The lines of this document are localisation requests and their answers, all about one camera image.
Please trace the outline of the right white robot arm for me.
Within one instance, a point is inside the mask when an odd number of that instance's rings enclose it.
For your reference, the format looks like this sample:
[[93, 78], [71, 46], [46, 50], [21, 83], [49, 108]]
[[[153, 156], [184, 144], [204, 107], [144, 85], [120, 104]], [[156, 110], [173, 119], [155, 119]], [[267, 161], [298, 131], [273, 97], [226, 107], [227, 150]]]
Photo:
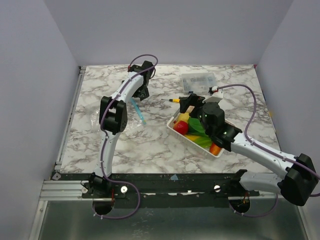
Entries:
[[306, 154], [295, 156], [269, 147], [249, 137], [228, 123], [219, 102], [192, 93], [179, 101], [180, 113], [193, 107], [189, 116], [199, 120], [204, 133], [219, 148], [245, 156], [266, 167], [270, 173], [240, 170], [230, 183], [230, 191], [241, 196], [247, 191], [263, 191], [282, 195], [296, 206], [304, 206], [319, 182], [312, 159]]

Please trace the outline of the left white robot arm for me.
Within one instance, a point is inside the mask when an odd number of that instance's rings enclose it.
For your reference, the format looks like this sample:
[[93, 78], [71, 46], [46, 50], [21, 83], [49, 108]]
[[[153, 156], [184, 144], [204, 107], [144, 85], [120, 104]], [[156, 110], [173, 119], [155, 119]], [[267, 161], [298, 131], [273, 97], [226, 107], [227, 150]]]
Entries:
[[128, 123], [127, 103], [131, 98], [144, 100], [149, 97], [148, 84], [155, 71], [155, 65], [145, 60], [141, 66], [130, 64], [128, 75], [120, 87], [111, 95], [100, 101], [99, 124], [103, 135], [99, 151], [99, 160], [90, 175], [89, 188], [99, 197], [110, 194], [112, 181], [112, 162], [120, 134]]

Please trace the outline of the clear zip top bag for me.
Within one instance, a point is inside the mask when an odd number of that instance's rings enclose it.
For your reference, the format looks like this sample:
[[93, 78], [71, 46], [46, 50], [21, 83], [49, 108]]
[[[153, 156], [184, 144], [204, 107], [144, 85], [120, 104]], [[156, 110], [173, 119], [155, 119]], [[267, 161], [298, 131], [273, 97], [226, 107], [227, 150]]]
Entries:
[[99, 104], [92, 104], [88, 108], [88, 119], [93, 131], [109, 131], [110, 134], [115, 135], [123, 132], [126, 128], [133, 129], [147, 124], [134, 98], [131, 98], [128, 103], [115, 100], [108, 112], [105, 113], [111, 102], [111, 97], [104, 96]]

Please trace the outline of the green toy leafy vegetable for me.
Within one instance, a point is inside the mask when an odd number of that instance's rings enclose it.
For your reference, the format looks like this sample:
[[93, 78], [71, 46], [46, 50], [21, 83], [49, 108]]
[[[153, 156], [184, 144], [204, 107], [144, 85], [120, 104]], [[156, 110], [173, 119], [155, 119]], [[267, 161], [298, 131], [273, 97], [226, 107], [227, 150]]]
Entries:
[[197, 118], [189, 118], [187, 135], [200, 136], [200, 138], [198, 138], [196, 141], [193, 141], [193, 143], [204, 149], [210, 148], [213, 143], [212, 140], [206, 135], [203, 126]]

